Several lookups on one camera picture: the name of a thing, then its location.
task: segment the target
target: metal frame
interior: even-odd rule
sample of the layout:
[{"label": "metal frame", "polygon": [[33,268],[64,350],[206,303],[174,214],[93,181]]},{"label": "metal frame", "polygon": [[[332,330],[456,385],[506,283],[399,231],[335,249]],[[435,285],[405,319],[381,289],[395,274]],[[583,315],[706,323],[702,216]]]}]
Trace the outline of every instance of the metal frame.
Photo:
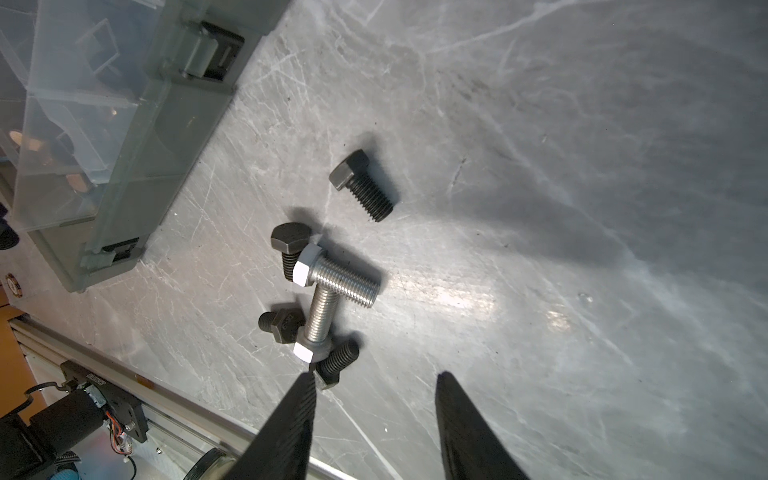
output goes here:
[{"label": "metal frame", "polygon": [[[65,360],[74,360],[135,395],[143,404],[151,430],[156,429],[178,442],[188,450],[189,456],[199,458],[213,447],[240,456],[257,433],[248,425],[214,412],[171,387],[141,375],[110,356],[80,345],[31,318],[19,317],[11,320],[10,324],[25,354],[34,354],[57,367]],[[310,457],[307,478],[354,480],[313,457]]]}]

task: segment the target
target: bolt thread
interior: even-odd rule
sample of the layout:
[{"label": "bolt thread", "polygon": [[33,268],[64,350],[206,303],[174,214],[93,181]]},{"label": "bolt thread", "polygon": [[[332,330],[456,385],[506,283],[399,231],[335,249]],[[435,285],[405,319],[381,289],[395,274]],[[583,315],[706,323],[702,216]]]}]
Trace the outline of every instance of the bolt thread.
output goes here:
[{"label": "bolt thread", "polygon": [[328,378],[352,365],[359,355],[357,342],[350,339],[333,349],[327,359],[317,364],[317,369],[320,375]]},{"label": "bolt thread", "polygon": [[293,268],[296,266],[299,255],[301,255],[301,252],[283,253],[283,275],[290,282],[293,282]]},{"label": "bolt thread", "polygon": [[374,221],[380,222],[392,213],[392,204],[366,172],[355,174],[346,186]]},{"label": "bolt thread", "polygon": [[312,271],[318,285],[341,293],[365,308],[371,308],[379,294],[379,283],[334,263],[327,257],[317,259]]},{"label": "bolt thread", "polygon": [[259,329],[262,332],[272,331],[272,320],[275,319],[275,312],[264,312],[259,317]]},{"label": "bolt thread", "polygon": [[304,327],[304,336],[310,342],[321,343],[328,336],[328,331],[339,304],[339,294],[318,284],[310,305],[310,317]]}]

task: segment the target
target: silver threaded shaft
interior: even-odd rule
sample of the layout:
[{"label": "silver threaded shaft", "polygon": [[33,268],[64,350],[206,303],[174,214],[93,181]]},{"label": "silver threaded shaft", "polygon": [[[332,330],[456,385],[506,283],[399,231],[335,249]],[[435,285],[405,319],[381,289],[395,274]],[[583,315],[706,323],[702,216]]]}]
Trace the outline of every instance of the silver threaded shaft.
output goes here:
[{"label": "silver threaded shaft", "polygon": [[312,280],[318,286],[334,290],[365,308],[371,308],[379,294],[379,283],[333,262],[323,256],[312,269]]},{"label": "silver threaded shaft", "polygon": [[310,305],[310,317],[304,327],[304,336],[307,340],[321,343],[326,339],[338,304],[339,294],[318,283],[312,297],[312,305]]}]

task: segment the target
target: silver bolt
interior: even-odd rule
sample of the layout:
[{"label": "silver bolt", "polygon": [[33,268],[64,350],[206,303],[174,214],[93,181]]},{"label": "silver bolt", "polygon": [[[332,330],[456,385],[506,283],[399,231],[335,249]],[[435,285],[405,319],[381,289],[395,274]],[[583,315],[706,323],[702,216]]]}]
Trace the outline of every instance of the silver bolt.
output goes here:
[{"label": "silver bolt", "polygon": [[304,362],[317,363],[328,358],[331,351],[328,332],[338,303],[338,293],[319,284],[315,287],[310,317],[305,326],[299,327],[293,344],[293,353]]},{"label": "silver bolt", "polygon": [[293,282],[319,286],[341,293],[355,303],[370,308],[379,294],[379,283],[339,265],[326,257],[326,251],[314,243],[304,250],[293,268]]}]

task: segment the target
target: black threaded shaft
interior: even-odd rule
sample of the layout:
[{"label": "black threaded shaft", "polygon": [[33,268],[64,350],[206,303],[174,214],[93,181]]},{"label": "black threaded shaft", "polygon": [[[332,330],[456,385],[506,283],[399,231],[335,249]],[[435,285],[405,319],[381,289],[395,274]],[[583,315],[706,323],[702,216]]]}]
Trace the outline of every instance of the black threaded shaft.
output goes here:
[{"label": "black threaded shaft", "polygon": [[331,377],[352,365],[359,355],[357,342],[350,339],[333,349],[327,359],[317,364],[317,369],[320,375]]},{"label": "black threaded shaft", "polygon": [[301,252],[283,253],[283,275],[290,282],[293,282],[293,268],[296,266],[299,255],[301,255]]},{"label": "black threaded shaft", "polygon": [[264,312],[259,317],[259,329],[262,332],[271,332],[272,331],[272,320],[275,319],[275,315],[277,315],[275,312]]},{"label": "black threaded shaft", "polygon": [[374,221],[380,222],[392,213],[392,203],[366,172],[355,174],[346,186]]}]

